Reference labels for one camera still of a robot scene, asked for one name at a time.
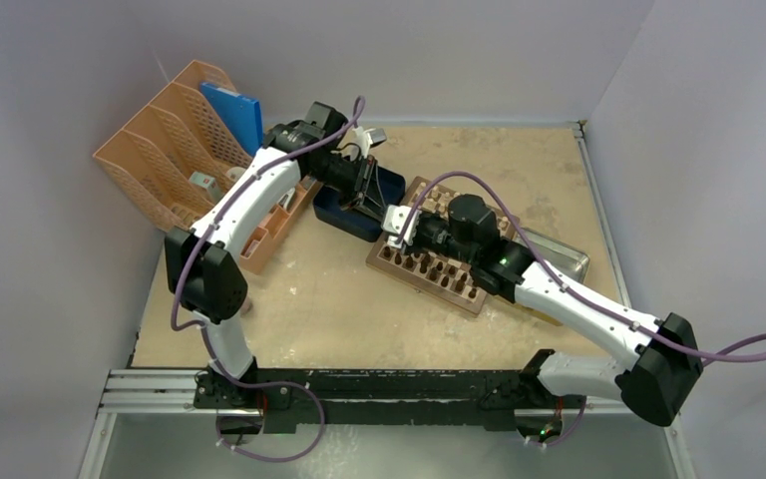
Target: beige table surface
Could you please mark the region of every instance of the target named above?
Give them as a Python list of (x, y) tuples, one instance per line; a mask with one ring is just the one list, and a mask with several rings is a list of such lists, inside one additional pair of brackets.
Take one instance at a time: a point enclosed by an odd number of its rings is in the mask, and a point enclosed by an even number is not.
[[(477, 174), (524, 226), (591, 258), (585, 284), (617, 299), (617, 289), (585, 169), (570, 129), (386, 128), (380, 164), (404, 176)], [(482, 192), (451, 179), (457, 191)], [(417, 293), (365, 265), (372, 243), (316, 219), (312, 207), (262, 275), (245, 273), (253, 310), (242, 318), (260, 366), (519, 368), (540, 348), (603, 354), (567, 327), (553, 326), (489, 297), (478, 317)], [(146, 304), (133, 366), (203, 367), (194, 328), (169, 327), (172, 295), (163, 256)], [(181, 319), (189, 319), (185, 310)]]

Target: blue book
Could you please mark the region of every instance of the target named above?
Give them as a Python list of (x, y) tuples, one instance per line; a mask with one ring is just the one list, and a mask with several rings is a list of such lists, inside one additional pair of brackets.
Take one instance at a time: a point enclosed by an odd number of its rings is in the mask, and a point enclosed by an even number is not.
[(230, 130), (230, 133), (252, 157), (262, 145), (262, 113), (259, 101), (212, 83), (201, 82), (200, 92)]

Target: metal tray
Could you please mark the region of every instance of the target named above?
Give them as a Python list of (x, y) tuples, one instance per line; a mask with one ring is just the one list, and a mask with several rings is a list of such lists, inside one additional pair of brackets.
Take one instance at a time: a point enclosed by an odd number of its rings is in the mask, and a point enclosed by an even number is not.
[[(576, 282), (582, 282), (585, 279), (585, 274), (588, 272), (588, 254), (529, 228), (524, 228), (524, 232), (542, 256), (558, 270)], [(524, 244), (518, 235), (515, 235), (514, 241)]]

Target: white wall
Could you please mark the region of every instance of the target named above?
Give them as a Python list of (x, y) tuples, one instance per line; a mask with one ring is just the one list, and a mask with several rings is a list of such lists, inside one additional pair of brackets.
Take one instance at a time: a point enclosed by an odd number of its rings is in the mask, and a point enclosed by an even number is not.
[[(707, 349), (766, 331), (766, 2), (656, 2), (588, 126), (635, 305)], [(683, 412), (701, 477), (766, 477), (766, 363), (710, 367)]]
[(163, 83), (121, 2), (0, 1), (0, 477), (75, 477), (160, 235), (92, 161)]
[(266, 120), (368, 97), (368, 120), (588, 118), (653, 0), (128, 0), (170, 75), (223, 67)]

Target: purple cable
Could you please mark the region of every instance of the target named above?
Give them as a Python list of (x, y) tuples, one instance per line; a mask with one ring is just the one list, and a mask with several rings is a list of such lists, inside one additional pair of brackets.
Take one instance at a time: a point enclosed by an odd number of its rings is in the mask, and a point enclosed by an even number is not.
[(548, 447), (555, 447), (559, 446), (563, 442), (565, 442), (569, 436), (571, 436), (571, 433), (574, 432), (578, 427), (579, 424), (582, 422), (582, 413), (585, 411), (585, 404), (588, 401), (587, 397), (584, 397), (582, 399), (582, 404), (579, 406), (579, 412), (576, 414), (576, 417), (574, 418), (574, 422), (571, 423), (568, 429), (563, 431), (563, 433), (560, 435), (560, 437), (554, 439), (553, 441), (547, 443), (546, 445)]
[[(548, 276), (550, 276), (557, 284), (565, 284), (565, 282), (561, 278), (561, 275), (554, 272), (554, 270), (551, 267), (548, 267), (548, 262), (542, 257), (542, 254), (539, 253), (539, 250), (536, 249), (533, 243), (527, 238), (527, 235), (524, 234), (524, 230), (522, 230), (521, 226), (513, 220), (513, 214), (510, 213), (510, 210), (507, 208), (506, 205), (504, 205), (504, 202), (502, 202), (501, 199), (498, 197), (498, 194), (496, 194), (495, 191), (492, 190), (492, 188), (489, 185), (487, 185), (483, 180), (477, 178), (476, 176), (468, 172), (449, 172), (444, 175), (440, 175), (438, 178), (430, 182), (430, 184), (424, 188), (424, 191), (421, 192), (421, 195), (418, 196), (418, 199), (413, 204), (412, 209), (410, 209), (410, 213), (407, 216), (406, 225), (408, 225), (410, 221), (415, 217), (415, 213), (418, 210), (418, 206), (421, 205), (421, 203), (424, 201), (424, 198), (427, 196), (430, 190), (436, 185), (440, 184), (443, 180), (446, 180), (451, 177), (468, 178), (469, 180), (473, 180), (478, 185), (483, 187), (483, 189), (486, 190), (486, 193), (488, 193), (495, 200), (495, 203), (498, 204), (498, 207), (501, 209), (501, 211), (504, 212), (504, 215), (506, 215), (507, 218), (510, 219), (510, 223), (515, 228), (516, 233), (518, 233), (518, 236), (522, 238), (527, 248), (530, 249), (530, 252), (536, 258), (536, 261), (539, 262), (539, 264), (542, 266), (542, 268), (545, 270)], [(399, 241), (403, 241), (405, 233), (406, 233), (406, 229), (404, 229), (398, 234)], [(587, 298), (585, 298), (584, 296), (582, 296), (575, 290), (571, 289), (567, 285), (566, 285), (566, 292), (570, 294), (574, 299), (585, 304), (591, 309), (594, 309), (597, 312), (600, 312), (613, 319), (616, 319), (617, 321), (623, 323), (626, 326), (633, 327), (633, 321), (631, 319), (628, 319), (616, 312), (606, 309), (605, 307), (593, 301), (588, 300)], [(757, 354), (743, 354), (743, 355), (735, 355), (735, 356), (729, 354), (730, 352), (735, 351), (736, 349), (741, 349), (742, 347), (747, 346), (749, 344), (766, 340), (766, 333), (747, 337), (715, 353), (715, 352), (701, 351), (698, 349), (693, 349), (691, 347), (683, 346), (682, 344), (677, 344), (676, 342), (671, 341), (667, 337), (664, 337), (655, 331), (651, 331), (650, 329), (644, 326), (639, 326), (638, 330), (644, 333), (645, 335), (655, 339), (656, 341), (670, 347), (671, 349), (682, 352), (683, 354), (687, 354), (689, 356), (695, 356), (695, 357), (706, 359), (706, 361), (704, 361), (703, 363), (704, 365), (711, 364), (712, 362), (715, 362), (715, 361), (721, 361), (721, 362), (766, 361), (766, 351), (760, 352)]]
[[(257, 179), (259, 179), (263, 174), (265, 174), (267, 171), (271, 170), (272, 168), (276, 167), (277, 165), (280, 165), (284, 162), (288, 162), (289, 160), (292, 160), (294, 158), (297, 158), (301, 155), (307, 154), (313, 150), (316, 150), (320, 147), (323, 147), (330, 142), (333, 142), (335, 140), (338, 140), (341, 136), (343, 136), (345, 133), (347, 133), (348, 129), (350, 129), (353, 126), (356, 126), (357, 121), (359, 120), (360, 115), (362, 115), (362, 111), (365, 109), (365, 97), (362, 95), (358, 96), (356, 100), (354, 101), (354, 110), (353, 110), (353, 116), (351, 119), (342, 126), (336, 133), (333, 135), (330, 135), (329, 137), (316, 142), (312, 145), (308, 145), (304, 148), (301, 148), (300, 150), (296, 150), (294, 152), (288, 153), (276, 160), (273, 160), (271, 162), (266, 163), (263, 165), (259, 170), (256, 171), (256, 175), (252, 175), (247, 178), (247, 180), (242, 183), (242, 185), (233, 192), (232, 195), (230, 195), (227, 199), (227, 202), (222, 205), (220, 209), (218, 209), (217, 212), (215, 212), (215, 217), (212, 220), (212, 223), (204, 229), (203, 235), (198, 239), (198, 241), (195, 243), (194, 248), (192, 249), (192, 253), (190, 253), (190, 256), (187, 258), (187, 262), (184, 263), (184, 269), (181, 271), (181, 277), (178, 279), (178, 285), (175, 287), (175, 300), (172, 304), (172, 315), (171, 315), (171, 324), (172, 324), (172, 330), (174, 331), (182, 331), (188, 327), (191, 326), (204, 326), (201, 321), (198, 321), (196, 319), (188, 321), (184, 324), (178, 324), (178, 308), (181, 305), (181, 299), (184, 295), (184, 284), (187, 282), (187, 277), (190, 275), (190, 271), (192, 270), (192, 265), (195, 263), (195, 259), (197, 258), (198, 252), (201, 250), (203, 245), (207, 242), (209, 239), (209, 236), (212, 235), (212, 232), (215, 231), (215, 226), (221, 221), (222, 218), (224, 218), (224, 215), (227, 213), (227, 211), (230, 209), (230, 207), (238, 200), (238, 198), (242, 195), (242, 193), (247, 190), (253, 182), (255, 182)], [(325, 428), (325, 417), (324, 417), (324, 406), (322, 406), (321, 401), (318, 400), (317, 397), (315, 397), (315, 394), (312, 393), (309, 389), (306, 387), (295, 383), (295, 382), (287, 382), (287, 381), (279, 381), (279, 382), (268, 382), (268, 383), (262, 383), (262, 384), (247, 384), (244, 382), (239, 381), (235, 377), (233, 377), (229, 372), (227, 372), (227, 369), (224, 367), (223, 364), (218, 360), (218, 358), (215, 355), (215, 351), (212, 349), (212, 345), (209, 343), (209, 337), (206, 334), (206, 328), (201, 328), (201, 338), (203, 339), (204, 346), (206, 346), (206, 350), (209, 353), (210, 361), (213, 363), (216, 369), (218, 369), (218, 372), (220, 372), (228, 381), (235, 384), (238, 387), (243, 387), (247, 389), (264, 389), (266, 387), (270, 386), (284, 386), (284, 387), (295, 387), (300, 390), (302, 390), (306, 395), (308, 395), (312, 402), (315, 403), (316, 408), (318, 409), (318, 414), (320, 418), (319, 422), (319, 429), (318, 434), (316, 434), (315, 439), (313, 439), (312, 443), (303, 451), (294, 454), (292, 456), (288, 457), (269, 457), (269, 456), (263, 456), (260, 454), (256, 454), (254, 452), (245, 451), (244, 449), (238, 448), (235, 445), (228, 444), (227, 441), (225, 441), (220, 436), (220, 430), (217, 427), (216, 424), (216, 430), (219, 432), (219, 442), (230, 449), (231, 451), (235, 453), (239, 453), (245, 456), (248, 456), (253, 459), (257, 459), (264, 462), (289, 462), (294, 461), (295, 459), (301, 458), (308, 454), (312, 449), (315, 448), (316, 445), (318, 445), (318, 441), (321, 440), (321, 436), (324, 435), (324, 428)]]

